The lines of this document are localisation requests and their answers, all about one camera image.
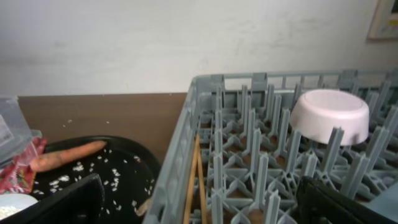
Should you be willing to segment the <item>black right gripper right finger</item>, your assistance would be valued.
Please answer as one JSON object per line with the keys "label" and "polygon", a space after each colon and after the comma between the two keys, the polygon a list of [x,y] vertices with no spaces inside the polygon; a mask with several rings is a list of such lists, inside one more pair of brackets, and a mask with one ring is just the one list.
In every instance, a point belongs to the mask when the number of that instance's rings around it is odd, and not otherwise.
{"label": "black right gripper right finger", "polygon": [[312,177],[302,177],[296,192],[299,223],[396,224]]}

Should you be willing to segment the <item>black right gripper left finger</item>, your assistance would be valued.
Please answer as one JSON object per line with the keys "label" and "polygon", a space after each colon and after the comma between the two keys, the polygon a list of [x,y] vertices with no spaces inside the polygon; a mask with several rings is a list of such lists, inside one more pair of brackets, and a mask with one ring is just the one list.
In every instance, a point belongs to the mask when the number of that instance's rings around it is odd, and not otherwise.
{"label": "black right gripper left finger", "polygon": [[103,205],[104,188],[100,176],[90,174],[1,220],[1,224],[96,224]]}

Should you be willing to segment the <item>light blue cup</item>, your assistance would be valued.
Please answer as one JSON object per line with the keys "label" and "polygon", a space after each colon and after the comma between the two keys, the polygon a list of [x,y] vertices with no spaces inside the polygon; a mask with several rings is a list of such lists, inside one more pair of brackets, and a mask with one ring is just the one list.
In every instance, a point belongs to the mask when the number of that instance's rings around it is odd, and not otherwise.
{"label": "light blue cup", "polygon": [[397,222],[398,221],[398,185],[390,186],[386,191],[378,195],[374,200],[363,203],[374,212]]}

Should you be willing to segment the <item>wooden chopstick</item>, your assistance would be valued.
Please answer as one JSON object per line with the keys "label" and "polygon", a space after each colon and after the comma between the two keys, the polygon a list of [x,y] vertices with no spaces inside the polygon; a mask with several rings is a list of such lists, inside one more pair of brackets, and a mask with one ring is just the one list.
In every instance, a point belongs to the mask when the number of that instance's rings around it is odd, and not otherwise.
{"label": "wooden chopstick", "polygon": [[203,176],[203,164],[201,158],[201,150],[198,152],[198,182],[200,190],[200,208],[201,208],[201,223],[207,224],[207,209],[206,209],[206,193]]}
{"label": "wooden chopstick", "polygon": [[190,223],[190,210],[192,207],[193,187],[194,187],[194,183],[195,183],[195,174],[197,171],[199,150],[200,150],[200,135],[197,134],[195,137],[193,157],[192,157],[192,166],[191,166],[189,182],[188,182],[188,187],[187,187],[187,197],[186,197],[186,201],[185,201],[185,210],[184,210],[184,214],[183,214],[183,224]]}

